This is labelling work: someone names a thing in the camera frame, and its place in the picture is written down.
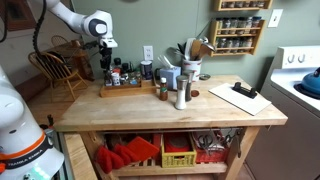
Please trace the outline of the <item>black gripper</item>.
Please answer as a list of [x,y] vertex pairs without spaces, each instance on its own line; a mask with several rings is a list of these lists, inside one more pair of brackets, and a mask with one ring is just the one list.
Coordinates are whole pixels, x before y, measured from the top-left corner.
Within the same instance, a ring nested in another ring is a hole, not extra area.
[[110,64],[111,64],[112,49],[100,46],[99,47],[99,53],[102,56],[102,58],[100,59],[100,66],[103,69],[109,69],[110,68]]

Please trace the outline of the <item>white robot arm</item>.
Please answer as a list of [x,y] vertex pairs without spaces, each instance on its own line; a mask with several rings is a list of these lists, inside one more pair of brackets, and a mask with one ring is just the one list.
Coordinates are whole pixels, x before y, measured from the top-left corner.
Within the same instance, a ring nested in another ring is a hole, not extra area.
[[99,53],[102,58],[100,66],[109,70],[112,49],[118,46],[113,38],[113,21],[110,13],[96,10],[91,15],[78,14],[67,8],[60,0],[36,0],[42,5],[42,13],[35,27],[33,47],[37,55],[40,54],[37,45],[38,33],[44,20],[46,11],[61,19],[73,32],[97,38]]

